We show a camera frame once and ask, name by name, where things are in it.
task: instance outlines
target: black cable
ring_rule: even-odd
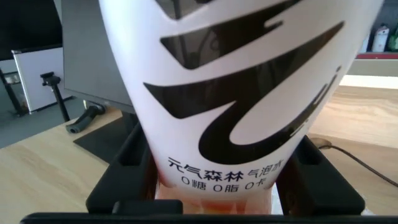
[[[358,159],[357,157],[355,157],[354,155],[352,155],[351,153],[349,153],[348,151],[338,147],[338,146],[331,146],[331,145],[324,145],[324,146],[320,146],[318,147],[318,149],[323,149],[323,148],[333,148],[333,149],[337,149],[340,152],[346,154],[347,156],[350,156],[350,158],[352,158],[353,160],[355,160],[356,162],[358,162],[359,164],[361,164],[362,166],[364,166],[365,168],[367,168],[368,170],[370,170],[371,172],[373,172],[374,174],[378,175],[380,178],[382,178],[383,180],[387,181],[388,183],[398,187],[398,183],[391,180],[390,178],[386,177],[385,175],[382,175],[381,173],[379,173],[377,170],[373,169],[372,167],[368,166],[366,163],[362,162],[360,159]]]

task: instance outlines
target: white wall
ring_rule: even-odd
[[[57,8],[60,21],[62,22],[61,0],[54,0],[54,4]],[[15,64],[14,60],[0,61],[0,68],[4,73],[17,71],[17,65]]]

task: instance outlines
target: orange liquid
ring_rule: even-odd
[[[156,199],[178,199],[183,203],[184,214],[271,214],[272,188],[263,190],[244,200],[203,200],[182,195],[175,187],[159,183]]]

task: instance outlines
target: computer monitor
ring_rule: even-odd
[[[62,1],[61,8],[65,91],[134,113],[113,57],[98,0]]]
[[[74,141],[110,162],[137,123],[106,35],[98,0],[61,1],[65,92],[112,106],[123,117]]]

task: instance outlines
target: white bottle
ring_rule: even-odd
[[[359,54],[366,53],[366,49],[368,49],[368,45],[369,45],[370,35],[371,34],[368,34],[368,36],[363,40],[362,47],[361,47],[361,49],[358,52]]]
[[[380,28],[374,34],[372,52],[384,52],[389,33],[390,29],[385,24],[381,24]]]

